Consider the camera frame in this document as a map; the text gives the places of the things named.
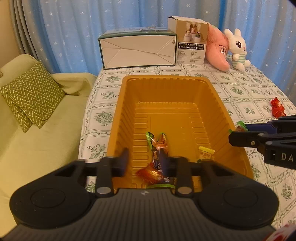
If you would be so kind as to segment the person's right hand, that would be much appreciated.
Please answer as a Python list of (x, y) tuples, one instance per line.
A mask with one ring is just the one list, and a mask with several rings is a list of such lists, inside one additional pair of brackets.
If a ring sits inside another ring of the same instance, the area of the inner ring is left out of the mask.
[(296, 225), (285, 225), (270, 234), (265, 241), (296, 241)]

